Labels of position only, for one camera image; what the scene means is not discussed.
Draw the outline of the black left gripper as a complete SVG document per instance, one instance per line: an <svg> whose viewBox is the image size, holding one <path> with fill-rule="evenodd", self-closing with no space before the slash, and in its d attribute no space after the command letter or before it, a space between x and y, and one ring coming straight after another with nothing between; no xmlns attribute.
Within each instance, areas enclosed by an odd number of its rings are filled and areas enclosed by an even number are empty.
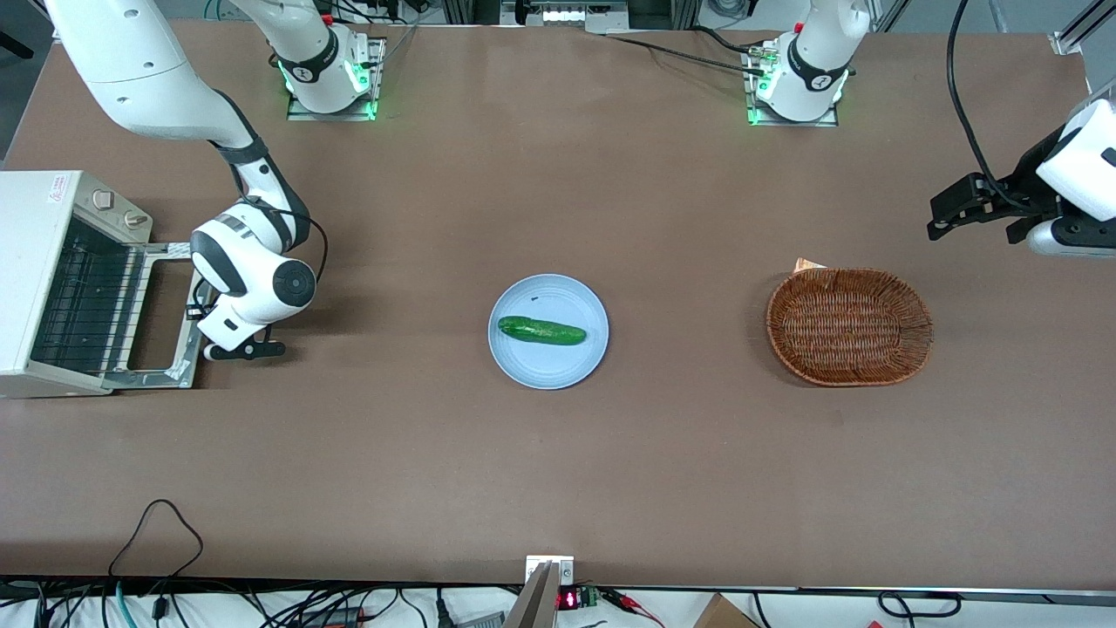
<svg viewBox="0 0 1116 628"><path fill-rule="evenodd" d="M1060 195L1038 175L1038 167L1051 154L1064 134L1064 127L1045 135L1017 160L1011 174L997 180L1001 191L993 202L1008 218L1016 218L1006 228L1008 243L1019 245L1029 240L1033 247L1065 247L1057 219L1064 218ZM981 174L966 174L952 186L931 199L932 219L926 225L931 242L956 228L993 222L995 211L989 207L993 191Z"/></svg>

